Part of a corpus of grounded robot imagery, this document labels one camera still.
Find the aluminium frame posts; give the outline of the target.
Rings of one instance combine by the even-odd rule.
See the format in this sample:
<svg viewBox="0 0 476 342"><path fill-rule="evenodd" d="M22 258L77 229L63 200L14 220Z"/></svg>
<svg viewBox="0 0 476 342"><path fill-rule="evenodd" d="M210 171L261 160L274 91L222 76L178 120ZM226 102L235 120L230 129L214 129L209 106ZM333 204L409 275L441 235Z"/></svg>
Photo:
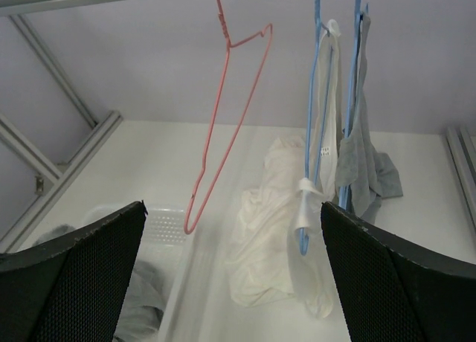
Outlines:
<svg viewBox="0 0 476 342"><path fill-rule="evenodd" d="M475 222L475 145L465 126L449 126L446 140L469 214Z"/></svg>
<svg viewBox="0 0 476 342"><path fill-rule="evenodd" d="M94 30L1 18L1 251L20 249L123 122Z"/></svg>

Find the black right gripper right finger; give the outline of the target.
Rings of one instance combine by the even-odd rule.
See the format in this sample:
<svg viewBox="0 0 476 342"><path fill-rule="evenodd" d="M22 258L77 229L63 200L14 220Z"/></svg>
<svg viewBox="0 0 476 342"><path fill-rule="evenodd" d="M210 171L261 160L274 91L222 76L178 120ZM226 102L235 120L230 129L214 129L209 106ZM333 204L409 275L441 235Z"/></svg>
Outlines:
<svg viewBox="0 0 476 342"><path fill-rule="evenodd" d="M321 228L352 341L474 341L475 265L326 202Z"/></svg>

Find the left aluminium frame posts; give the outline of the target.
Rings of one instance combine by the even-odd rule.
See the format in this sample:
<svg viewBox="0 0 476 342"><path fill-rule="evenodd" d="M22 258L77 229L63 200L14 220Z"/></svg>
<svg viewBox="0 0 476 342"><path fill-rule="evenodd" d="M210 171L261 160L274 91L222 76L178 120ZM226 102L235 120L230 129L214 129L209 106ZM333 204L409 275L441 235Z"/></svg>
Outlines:
<svg viewBox="0 0 476 342"><path fill-rule="evenodd" d="M20 249L123 122L94 30L1 18L1 251Z"/></svg>

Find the white tank top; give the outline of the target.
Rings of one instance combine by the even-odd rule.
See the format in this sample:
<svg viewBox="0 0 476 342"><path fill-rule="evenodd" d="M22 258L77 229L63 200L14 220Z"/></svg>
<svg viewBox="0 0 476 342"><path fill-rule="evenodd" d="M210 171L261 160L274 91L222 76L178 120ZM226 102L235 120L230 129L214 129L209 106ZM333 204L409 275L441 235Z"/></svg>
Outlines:
<svg viewBox="0 0 476 342"><path fill-rule="evenodd" d="M339 26L338 32L340 58ZM339 73L335 91L338 146L342 138L341 58ZM319 236L309 240L312 245L306 256L300 255L296 235L291 234L300 203L298 182L304 177L304 146L305 138L295 135L277 138L268 148L260 185L242 193L225 267L235 303L252 307L293 297L311 316L324 318L333 309L335 292L321 209L312 219Z"/></svg>

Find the grey tank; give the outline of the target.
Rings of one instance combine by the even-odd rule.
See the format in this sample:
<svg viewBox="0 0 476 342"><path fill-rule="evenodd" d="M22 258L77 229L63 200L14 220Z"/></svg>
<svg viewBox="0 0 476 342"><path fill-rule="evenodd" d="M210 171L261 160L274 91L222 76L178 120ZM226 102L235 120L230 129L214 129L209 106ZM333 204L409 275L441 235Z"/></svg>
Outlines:
<svg viewBox="0 0 476 342"><path fill-rule="evenodd" d="M384 199L403 196L398 169L385 152L376 151L370 139L364 81L367 75L367 38L371 20L362 13L358 34L358 70L354 75L355 103L352 104L352 129L342 139L335 183L349 188L347 209L374 224Z"/></svg>
<svg viewBox="0 0 476 342"><path fill-rule="evenodd" d="M158 333L164 316L161 272L142 259L135 261L114 333L114 341L145 341Z"/></svg>

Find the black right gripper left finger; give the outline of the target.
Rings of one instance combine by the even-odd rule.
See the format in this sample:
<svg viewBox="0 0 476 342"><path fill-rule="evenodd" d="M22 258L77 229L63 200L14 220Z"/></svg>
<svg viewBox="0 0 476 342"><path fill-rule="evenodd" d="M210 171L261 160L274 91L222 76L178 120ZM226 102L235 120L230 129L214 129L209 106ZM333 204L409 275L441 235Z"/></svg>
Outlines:
<svg viewBox="0 0 476 342"><path fill-rule="evenodd" d="M112 341L147 209L134 201L42 244L1 255L2 341Z"/></svg>

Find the right aluminium frame posts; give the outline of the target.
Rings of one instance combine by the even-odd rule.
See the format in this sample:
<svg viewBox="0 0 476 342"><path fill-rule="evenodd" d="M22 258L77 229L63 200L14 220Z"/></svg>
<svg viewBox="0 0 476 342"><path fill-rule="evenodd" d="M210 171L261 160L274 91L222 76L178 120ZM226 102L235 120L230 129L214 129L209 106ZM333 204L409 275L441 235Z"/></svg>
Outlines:
<svg viewBox="0 0 476 342"><path fill-rule="evenodd" d="M475 145L465 126L449 126L446 140L469 214L475 222Z"/></svg>

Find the white plastic basket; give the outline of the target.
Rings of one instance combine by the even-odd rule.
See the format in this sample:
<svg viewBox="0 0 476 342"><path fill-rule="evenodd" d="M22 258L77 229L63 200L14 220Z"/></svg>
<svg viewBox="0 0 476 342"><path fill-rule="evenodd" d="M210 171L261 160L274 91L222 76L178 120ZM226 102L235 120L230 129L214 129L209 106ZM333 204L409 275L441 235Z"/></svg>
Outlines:
<svg viewBox="0 0 476 342"><path fill-rule="evenodd" d="M137 259L155 266L163 280L166 303L158 333L145 341L172 341L192 260L193 235L183 230L185 212L174 206L147 207Z"/></svg>

